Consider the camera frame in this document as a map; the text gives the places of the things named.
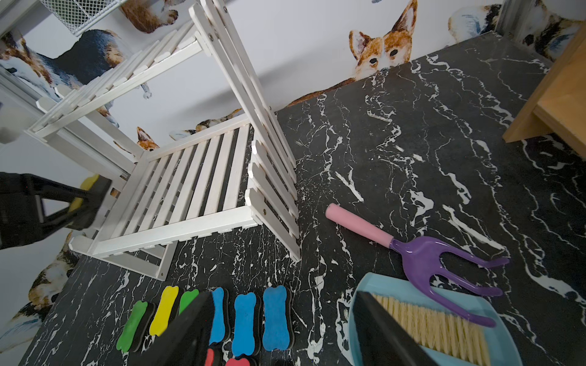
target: wire basket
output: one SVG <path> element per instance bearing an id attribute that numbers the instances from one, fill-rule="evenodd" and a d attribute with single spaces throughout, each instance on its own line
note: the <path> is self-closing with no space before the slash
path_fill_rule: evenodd
<path id="1" fill-rule="evenodd" d="M 81 35 L 126 0 L 40 0 L 74 36 Z"/>

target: light blue dustpan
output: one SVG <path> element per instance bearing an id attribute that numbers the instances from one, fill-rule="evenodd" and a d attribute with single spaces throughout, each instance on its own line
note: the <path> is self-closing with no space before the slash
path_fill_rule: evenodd
<path id="1" fill-rule="evenodd" d="M 491 317 L 496 321 L 495 328 L 484 328 L 484 335 L 490 352 L 490 364 L 492 366 L 523 365 L 521 356 L 517 351 L 517 347 L 508 329 L 488 301 L 479 296 L 467 295 L 456 291 L 439 288 L 434 288 L 434 290 L 467 311 Z M 437 302 L 423 295 L 409 281 L 377 275 L 376 273 L 367 273 L 358 284 L 356 291 L 365 291 L 381 296 L 392 296 L 402 302 L 423 306 L 432 310 L 449 312 Z M 350 352 L 354 359 L 354 366 L 363 366 L 360 344 L 358 342 L 358 335 L 356 334 L 356 324 L 354 323 L 354 315 L 352 313 L 353 307 L 354 296 L 350 303 L 350 317 L 348 319 Z M 440 366 L 472 366 L 471 363 L 462 361 L 459 358 L 434 351 L 427 347 L 421 346 L 421 348 Z"/>

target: wall mural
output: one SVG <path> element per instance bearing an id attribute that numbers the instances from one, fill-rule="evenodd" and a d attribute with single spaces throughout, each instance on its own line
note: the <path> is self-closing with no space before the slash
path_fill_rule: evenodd
<path id="1" fill-rule="evenodd" d="M 574 37 L 582 20 L 566 19 L 547 9 L 542 0 L 534 0 L 519 33 L 522 44 L 532 51 L 557 60 Z"/>
<path id="2" fill-rule="evenodd" d="M 152 33 L 161 26 L 174 24 L 178 19 L 179 12 L 175 9 L 170 9 L 170 7 L 182 4 L 184 1 L 159 0 L 152 3 L 148 0 L 128 0 L 121 7 L 121 11 L 136 29 L 144 33 Z M 372 0 L 372 3 L 379 3 L 379 1 Z M 353 68 L 348 69 L 346 74 L 351 77 L 325 90 L 306 94 L 290 103 L 290 105 L 310 100 L 322 93 L 369 77 L 380 70 L 410 61 L 419 2 L 421 0 L 410 0 L 387 33 L 382 35 L 380 33 L 378 35 L 367 34 L 356 29 L 351 30 L 349 34 L 347 33 L 347 45 L 349 48 L 347 55 L 352 55 L 355 60 Z M 386 2 L 371 6 L 380 8 L 381 4 L 386 4 Z M 455 42 L 461 42 L 494 30 L 499 19 L 501 7 L 501 4 L 493 4 L 466 6 L 456 10 L 447 22 L 449 34 L 454 38 Z M 116 33 L 111 30 L 99 29 L 84 32 L 69 50 L 54 59 L 28 48 L 24 38 L 16 31 L 5 35 L 1 39 L 0 47 L 0 52 L 2 52 L 0 53 L 0 66 L 35 86 L 56 101 L 59 98 L 54 91 L 55 86 L 65 84 L 71 88 L 79 88 L 116 66 L 131 54 Z M 144 89 L 144 98 L 149 98 L 151 93 L 148 86 L 143 84 L 142 88 Z M 119 126 L 118 121 L 110 114 L 112 106 L 112 103 L 108 103 L 100 108 L 99 112 L 114 125 Z M 194 128 L 172 129 L 170 127 L 167 130 L 168 135 L 173 140 L 178 140 L 232 118 L 239 112 L 241 112 L 240 109 L 225 117 L 207 119 L 196 124 Z M 132 127 L 132 129 L 136 128 L 137 144 L 141 148 L 153 150 L 159 147 L 151 135 L 146 132 L 152 130 L 152 124 L 145 125 L 137 122 L 134 126 L 136 127 Z M 129 132 L 129 126 L 126 125 L 125 127 L 126 131 Z M 157 132 L 158 134 L 154 136 L 157 141 L 165 139 L 161 135 L 160 129 Z"/>
<path id="3" fill-rule="evenodd" d="M 116 33 L 99 29 L 84 32 L 71 49 L 55 59 L 28 48 L 24 37 L 15 30 L 0 39 L 0 50 L 0 66 L 55 101 L 60 100 L 54 89 L 57 85 L 77 89 L 131 55 Z M 147 84 L 142 88 L 144 98 L 150 98 Z M 112 103 L 99 108 L 98 112 L 118 127 L 109 112 Z"/>
<path id="4" fill-rule="evenodd" d="M 69 250 L 73 230 L 65 239 L 63 248 L 35 279 L 29 291 L 29 303 L 24 305 L 0 331 L 0 353 L 31 341 L 63 290 L 67 278 L 79 260 Z"/>
<path id="5" fill-rule="evenodd" d="M 179 12 L 169 9 L 170 6 L 179 5 L 185 0 L 128 0 L 120 10 L 130 20 L 132 25 L 141 32 L 152 33 L 163 25 L 174 24 Z"/>
<path id="6" fill-rule="evenodd" d="M 449 17 L 448 30 L 456 42 L 494 31 L 501 8 L 501 4 L 465 6 Z"/>
<path id="7" fill-rule="evenodd" d="M 314 91 L 294 100 L 288 107 L 308 101 L 320 94 L 327 93 L 353 81 L 363 79 L 389 67 L 401 65 L 411 58 L 412 35 L 417 21 L 417 0 L 411 0 L 389 33 L 382 37 L 371 38 L 351 30 L 348 36 L 350 51 L 357 61 L 355 76 L 325 90 Z"/>

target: blue bone-shaped eraser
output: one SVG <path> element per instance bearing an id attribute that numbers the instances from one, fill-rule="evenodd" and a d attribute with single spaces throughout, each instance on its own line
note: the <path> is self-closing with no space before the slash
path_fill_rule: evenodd
<path id="1" fill-rule="evenodd" d="M 212 333 L 210 335 L 210 346 L 224 342 L 228 339 L 230 333 L 230 323 L 228 322 L 228 292 L 218 287 L 212 292 L 214 300 L 214 320 L 212 323 Z"/>
<path id="2" fill-rule="evenodd" d="M 234 322 L 232 353 L 234 357 L 252 356 L 260 349 L 258 341 L 260 300 L 252 292 L 238 295 L 234 301 L 234 309 L 236 310 L 236 321 Z"/>
<path id="3" fill-rule="evenodd" d="M 293 345 L 291 295 L 285 286 L 269 287 L 263 294 L 263 347 L 267 351 L 285 351 Z"/>

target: fork tine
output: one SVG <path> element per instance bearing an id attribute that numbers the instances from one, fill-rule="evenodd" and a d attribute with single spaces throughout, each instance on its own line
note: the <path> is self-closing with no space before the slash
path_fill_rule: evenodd
<path id="1" fill-rule="evenodd" d="M 454 281 L 458 286 L 461 286 L 461 287 L 465 288 L 466 290 L 469 290 L 477 295 L 500 296 L 503 294 L 503 290 L 501 290 L 497 287 L 483 287 L 483 286 L 473 285 L 472 283 L 466 281 L 464 278 L 461 278 L 460 276 L 448 271 L 445 268 L 442 268 L 438 274 L 443 277 L 446 277 L 449 280 Z"/>
<path id="2" fill-rule="evenodd" d="M 426 295 L 430 299 L 436 301 L 437 303 L 445 306 L 448 310 L 451 310 L 452 312 L 463 317 L 464 319 L 471 321 L 475 324 L 481 325 L 481 326 L 490 327 L 490 328 L 496 327 L 496 322 L 494 319 L 486 317 L 486 316 L 480 316 L 480 315 L 476 315 L 476 314 L 472 314 L 472 313 L 467 312 L 465 309 L 461 308 L 460 306 L 456 305 L 455 303 L 453 303 L 450 300 L 446 299 L 445 297 L 441 296 L 439 293 L 433 291 L 431 289 L 431 286 L 429 283 L 424 288 L 420 288 L 420 286 L 417 286 L 417 285 L 416 285 L 416 287 L 424 295 Z"/>
<path id="3" fill-rule="evenodd" d="M 460 258 L 464 258 L 468 261 L 471 261 L 472 263 L 476 263 L 479 266 L 482 266 L 484 268 L 493 268 L 493 267 L 498 267 L 498 266 L 503 266 L 506 265 L 507 263 L 509 263 L 509 259 L 505 256 L 502 256 L 500 258 L 496 258 L 492 261 L 485 261 L 482 258 L 478 258 L 475 255 L 472 255 L 468 252 L 465 252 L 459 248 L 453 247 L 452 245 L 449 245 L 447 243 L 445 243 L 446 246 L 444 247 L 444 252 L 450 252 L 450 253 L 454 253 L 455 255 L 459 256 Z"/>

